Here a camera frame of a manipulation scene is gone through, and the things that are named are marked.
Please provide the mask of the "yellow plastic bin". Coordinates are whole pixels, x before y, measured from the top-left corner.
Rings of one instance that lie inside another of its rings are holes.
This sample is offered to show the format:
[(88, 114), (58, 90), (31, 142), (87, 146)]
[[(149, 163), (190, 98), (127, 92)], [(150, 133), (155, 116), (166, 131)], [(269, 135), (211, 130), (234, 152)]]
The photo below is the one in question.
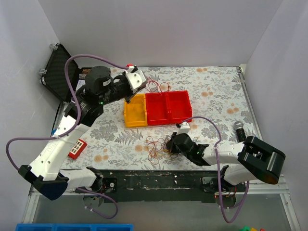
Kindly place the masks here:
[(146, 127), (147, 110), (145, 94), (137, 94), (130, 103), (124, 102), (124, 120), (127, 128)]

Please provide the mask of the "red plastic bin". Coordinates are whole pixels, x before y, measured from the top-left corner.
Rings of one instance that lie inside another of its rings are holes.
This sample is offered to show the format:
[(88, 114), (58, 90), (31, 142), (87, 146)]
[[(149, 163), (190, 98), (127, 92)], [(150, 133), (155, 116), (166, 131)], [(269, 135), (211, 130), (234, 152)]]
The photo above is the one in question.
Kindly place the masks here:
[(170, 123), (176, 124), (192, 117), (192, 107), (187, 90), (169, 91), (167, 101), (170, 112)]
[(147, 124), (158, 126), (168, 124), (168, 107), (166, 93), (147, 93), (145, 94)]

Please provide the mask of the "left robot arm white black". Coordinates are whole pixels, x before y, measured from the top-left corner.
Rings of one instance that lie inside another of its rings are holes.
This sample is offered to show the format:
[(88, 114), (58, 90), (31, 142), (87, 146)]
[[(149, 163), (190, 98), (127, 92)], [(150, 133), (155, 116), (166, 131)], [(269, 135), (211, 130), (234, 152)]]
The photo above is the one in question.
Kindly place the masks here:
[(96, 66), (85, 75), (85, 83), (67, 106), (58, 129), (29, 165), (20, 166), (18, 173), (50, 200), (66, 190), (84, 187), (95, 193), (101, 190), (103, 177), (93, 167), (63, 170), (61, 165), (70, 151), (77, 150), (81, 136), (103, 113), (104, 105), (124, 99), (126, 102), (147, 83), (144, 73), (130, 65), (122, 74), (111, 77), (111, 70)]

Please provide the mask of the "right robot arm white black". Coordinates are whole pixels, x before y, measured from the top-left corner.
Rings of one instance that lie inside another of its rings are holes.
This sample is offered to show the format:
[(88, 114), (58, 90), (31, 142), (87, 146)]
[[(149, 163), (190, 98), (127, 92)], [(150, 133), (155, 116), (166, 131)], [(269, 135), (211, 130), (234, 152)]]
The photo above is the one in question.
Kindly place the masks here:
[(230, 191), (251, 180), (275, 185), (285, 161), (282, 151), (254, 136), (237, 144), (215, 147), (197, 144), (188, 134), (173, 133), (166, 146), (172, 154), (181, 154), (197, 166), (224, 164), (218, 177), (203, 184), (203, 189), (211, 193), (219, 189)]

